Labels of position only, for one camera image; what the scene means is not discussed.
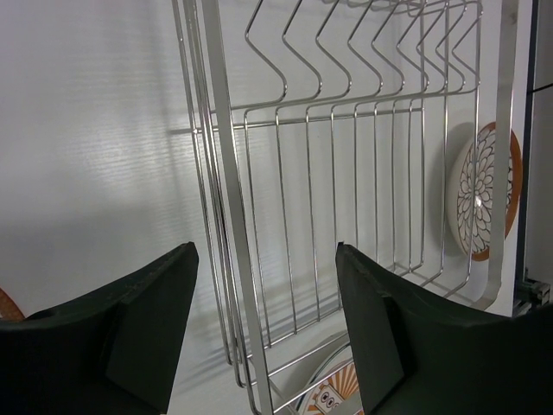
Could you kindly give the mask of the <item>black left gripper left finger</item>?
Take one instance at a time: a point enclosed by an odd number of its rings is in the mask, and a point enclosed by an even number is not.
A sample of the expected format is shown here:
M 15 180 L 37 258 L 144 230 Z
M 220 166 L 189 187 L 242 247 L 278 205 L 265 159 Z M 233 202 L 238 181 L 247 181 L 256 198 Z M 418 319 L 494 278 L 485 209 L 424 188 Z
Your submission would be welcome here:
M 166 413 L 198 268 L 187 242 L 85 295 L 2 320 L 2 413 Z

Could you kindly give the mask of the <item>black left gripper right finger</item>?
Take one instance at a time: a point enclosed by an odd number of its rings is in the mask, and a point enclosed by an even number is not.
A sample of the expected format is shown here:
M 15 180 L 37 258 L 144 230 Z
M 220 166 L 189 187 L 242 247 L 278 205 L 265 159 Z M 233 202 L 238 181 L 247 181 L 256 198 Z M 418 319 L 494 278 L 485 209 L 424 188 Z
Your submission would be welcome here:
M 367 414 L 549 414 L 552 308 L 498 316 L 336 250 L 340 296 Z

